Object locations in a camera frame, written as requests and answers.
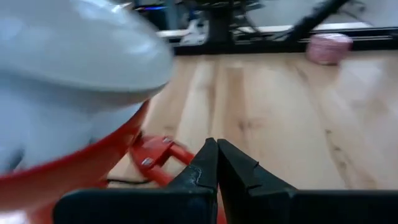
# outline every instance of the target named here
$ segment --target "wood grain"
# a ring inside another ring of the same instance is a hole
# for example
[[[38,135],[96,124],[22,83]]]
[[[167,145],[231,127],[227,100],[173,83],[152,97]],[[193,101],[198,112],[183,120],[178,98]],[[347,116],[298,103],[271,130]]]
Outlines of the wood grain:
[[[303,54],[177,57],[145,130],[193,152],[226,138],[300,189],[398,188],[398,53],[352,53],[340,66]],[[116,173],[135,177],[127,163]],[[182,166],[165,169],[177,175]]]

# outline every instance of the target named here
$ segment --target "roll of tape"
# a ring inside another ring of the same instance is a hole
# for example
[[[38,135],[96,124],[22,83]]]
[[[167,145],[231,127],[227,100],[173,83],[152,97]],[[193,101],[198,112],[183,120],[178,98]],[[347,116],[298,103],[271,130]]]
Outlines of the roll of tape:
[[[336,65],[351,49],[353,40],[344,34],[315,34],[307,45],[307,58],[320,65]]]

